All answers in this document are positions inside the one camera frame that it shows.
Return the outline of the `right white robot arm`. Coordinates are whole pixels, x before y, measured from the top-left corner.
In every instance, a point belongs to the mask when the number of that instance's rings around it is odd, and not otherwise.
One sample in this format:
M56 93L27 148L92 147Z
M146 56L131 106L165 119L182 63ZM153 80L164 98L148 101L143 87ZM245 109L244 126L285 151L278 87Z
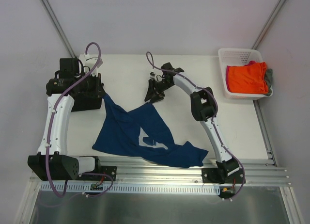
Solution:
M216 169L210 169L207 179L212 183L245 183L244 168L240 161L231 153L224 141L217 121L218 105L210 87L202 88L195 85L181 68L173 68L165 63L159 68L161 80L154 72L150 72L148 90L145 101L156 103L162 101L164 91L173 86L181 88L190 97L193 118L204 128L216 157Z

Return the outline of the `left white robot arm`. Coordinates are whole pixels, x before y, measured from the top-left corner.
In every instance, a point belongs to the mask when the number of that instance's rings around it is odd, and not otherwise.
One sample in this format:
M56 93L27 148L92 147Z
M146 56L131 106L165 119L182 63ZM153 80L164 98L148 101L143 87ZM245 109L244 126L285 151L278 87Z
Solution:
M42 180L76 180L85 173L98 179L102 168L96 156L69 156L67 132L72 112L98 110L105 93L97 57L61 58L60 69L46 84L48 112L41 144L36 155L28 157L28 166Z

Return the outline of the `blue t shirt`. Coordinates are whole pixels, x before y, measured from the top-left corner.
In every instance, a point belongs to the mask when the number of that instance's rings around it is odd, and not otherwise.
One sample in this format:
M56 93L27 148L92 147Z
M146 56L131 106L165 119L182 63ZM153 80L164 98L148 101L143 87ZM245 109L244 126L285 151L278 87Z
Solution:
M208 151L190 142L176 144L169 127L150 103L125 111L103 96L106 118L92 148L107 154L141 157L156 164L189 168L202 166Z

